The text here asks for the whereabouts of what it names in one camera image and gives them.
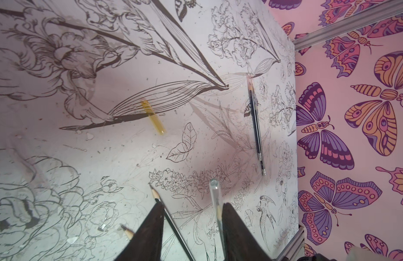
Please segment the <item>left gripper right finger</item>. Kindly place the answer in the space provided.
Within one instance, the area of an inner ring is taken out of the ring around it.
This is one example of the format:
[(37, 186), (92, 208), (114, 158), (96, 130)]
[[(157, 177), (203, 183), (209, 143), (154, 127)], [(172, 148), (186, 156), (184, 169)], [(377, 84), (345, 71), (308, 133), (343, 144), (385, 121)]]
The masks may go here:
[(230, 203), (222, 211), (224, 260), (271, 261)]

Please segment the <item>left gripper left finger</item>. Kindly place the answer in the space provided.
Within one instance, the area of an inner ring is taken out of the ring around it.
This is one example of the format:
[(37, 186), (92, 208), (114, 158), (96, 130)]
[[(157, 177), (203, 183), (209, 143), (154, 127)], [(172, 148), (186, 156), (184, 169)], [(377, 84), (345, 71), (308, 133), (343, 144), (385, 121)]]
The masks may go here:
[(115, 261), (160, 261), (164, 205), (157, 202)]

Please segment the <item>blue pencil with clear cap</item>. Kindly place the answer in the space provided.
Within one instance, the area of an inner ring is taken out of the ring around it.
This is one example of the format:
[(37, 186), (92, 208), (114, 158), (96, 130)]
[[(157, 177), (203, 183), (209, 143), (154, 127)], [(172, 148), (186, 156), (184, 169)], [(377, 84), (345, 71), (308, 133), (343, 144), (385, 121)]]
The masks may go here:
[(125, 225), (120, 225), (120, 227), (124, 231), (124, 233), (127, 236), (127, 238), (129, 240), (132, 240), (132, 238), (134, 237), (135, 233), (132, 230), (130, 230), (129, 228), (127, 228)]

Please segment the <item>brown pencil with yellow cap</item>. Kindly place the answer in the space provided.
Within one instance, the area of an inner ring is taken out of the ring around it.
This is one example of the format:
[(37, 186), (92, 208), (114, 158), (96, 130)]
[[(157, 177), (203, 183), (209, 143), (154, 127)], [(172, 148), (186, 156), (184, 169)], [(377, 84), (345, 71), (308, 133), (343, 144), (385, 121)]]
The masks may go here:
[(183, 248), (185, 254), (187, 255), (187, 258), (190, 261), (195, 261), (194, 256), (192, 255), (187, 243), (185, 242), (183, 236), (181, 235), (177, 225), (175, 224), (172, 215), (170, 214), (170, 212), (168, 211), (166, 205), (164, 204), (164, 202), (162, 201), (159, 193), (155, 190), (155, 188), (150, 184), (149, 185), (150, 189), (151, 189), (151, 193), (153, 198), (155, 199), (156, 202), (161, 202), (164, 206), (164, 212), (165, 212), (165, 218), (169, 224), (169, 226), (171, 227), (175, 237), (177, 238), (177, 240), (179, 241), (181, 247)]

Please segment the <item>dark pencil with clear cap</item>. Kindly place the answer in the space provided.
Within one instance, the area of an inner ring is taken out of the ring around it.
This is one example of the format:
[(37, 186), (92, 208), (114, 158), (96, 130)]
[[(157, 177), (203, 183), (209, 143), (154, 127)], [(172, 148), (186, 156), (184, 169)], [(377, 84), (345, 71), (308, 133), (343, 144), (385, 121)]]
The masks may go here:
[(213, 178), (209, 183), (210, 195), (212, 199), (212, 206), (214, 208), (214, 214), (216, 216), (216, 223), (218, 226), (219, 236), (221, 239), (221, 245), (223, 250), (223, 256), (226, 257), (225, 242), (224, 242), (224, 232), (223, 232), (223, 199), (220, 183), (217, 179)]

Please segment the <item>yellow transparent pencil cap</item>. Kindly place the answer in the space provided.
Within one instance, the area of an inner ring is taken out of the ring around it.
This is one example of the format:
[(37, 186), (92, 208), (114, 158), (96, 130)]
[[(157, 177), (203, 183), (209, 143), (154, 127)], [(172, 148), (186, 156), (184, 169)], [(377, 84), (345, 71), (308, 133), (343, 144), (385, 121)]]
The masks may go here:
[(150, 121), (152, 122), (155, 130), (157, 130), (157, 132), (160, 135), (164, 135), (166, 134), (166, 130), (163, 126), (163, 123), (160, 121), (159, 117), (157, 116), (157, 114), (155, 113), (155, 111), (153, 110), (152, 106), (150, 105), (149, 101), (142, 99), (141, 100), (141, 104), (143, 109), (145, 110), (148, 118), (150, 119)]

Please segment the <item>navy pencil with pink cap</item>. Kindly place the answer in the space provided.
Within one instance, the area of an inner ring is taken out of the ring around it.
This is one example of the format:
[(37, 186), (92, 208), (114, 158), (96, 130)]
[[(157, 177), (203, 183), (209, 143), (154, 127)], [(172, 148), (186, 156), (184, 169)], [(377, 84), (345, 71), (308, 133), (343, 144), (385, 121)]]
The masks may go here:
[(249, 102), (250, 102), (250, 111), (251, 111), (251, 117), (253, 120), (253, 127), (254, 127), (256, 150), (257, 150), (258, 160), (260, 162), (261, 174), (262, 174), (262, 176), (265, 176), (266, 168), (265, 168), (263, 152), (262, 152), (262, 141), (261, 141), (260, 123), (259, 123), (259, 116), (258, 116), (258, 102), (257, 102), (256, 96), (255, 96), (253, 80), (250, 76), (247, 76), (247, 85), (248, 85), (248, 95), (249, 95)]

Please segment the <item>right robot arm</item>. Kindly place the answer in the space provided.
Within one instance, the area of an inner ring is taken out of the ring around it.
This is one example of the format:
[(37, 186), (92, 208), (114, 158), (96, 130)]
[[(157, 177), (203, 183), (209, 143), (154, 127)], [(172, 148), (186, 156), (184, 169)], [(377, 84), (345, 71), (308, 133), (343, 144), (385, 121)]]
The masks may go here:
[[(347, 255), (345, 261), (390, 261), (391, 259), (382, 255), (373, 253), (371, 251), (363, 250), (353, 247)], [(317, 254), (312, 257), (301, 257), (297, 261), (336, 261), (336, 259), (329, 259), (322, 254)]]

